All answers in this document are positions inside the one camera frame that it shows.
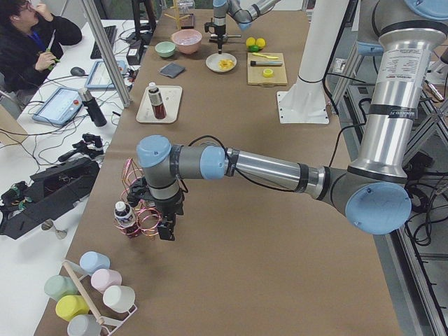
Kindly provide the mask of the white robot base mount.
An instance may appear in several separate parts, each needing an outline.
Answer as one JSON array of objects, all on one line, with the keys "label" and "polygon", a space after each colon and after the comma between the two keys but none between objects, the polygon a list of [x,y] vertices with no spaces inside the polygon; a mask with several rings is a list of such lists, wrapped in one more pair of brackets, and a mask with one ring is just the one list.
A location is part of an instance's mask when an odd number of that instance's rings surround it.
[{"label": "white robot base mount", "polygon": [[348,0],[315,3],[296,83],[278,92],[280,123],[329,123],[323,82],[348,6]]}]

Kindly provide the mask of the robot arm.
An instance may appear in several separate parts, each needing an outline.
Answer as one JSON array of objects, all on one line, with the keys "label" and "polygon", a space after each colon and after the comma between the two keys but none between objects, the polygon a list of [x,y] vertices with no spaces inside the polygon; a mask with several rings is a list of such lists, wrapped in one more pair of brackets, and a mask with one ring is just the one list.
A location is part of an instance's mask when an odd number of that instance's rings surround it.
[{"label": "robot arm", "polygon": [[240,1],[213,1],[213,16],[209,22],[204,24],[204,30],[205,32],[213,32],[216,35],[218,54],[221,54],[223,51],[228,15],[241,28],[245,28],[260,16],[268,13],[277,3],[279,3],[279,0],[258,1],[247,9],[243,9]]},{"label": "robot arm", "polygon": [[161,135],[147,136],[136,147],[143,176],[127,199],[131,205],[154,203],[162,217],[161,239],[174,239],[176,217],[183,212],[182,180],[234,174],[265,188],[307,193],[372,235],[406,222],[412,203],[404,188],[403,158],[431,53],[447,39],[447,2],[363,1],[360,7],[360,40],[379,44],[383,55],[357,158],[346,169],[315,168],[221,143],[181,146]]}]

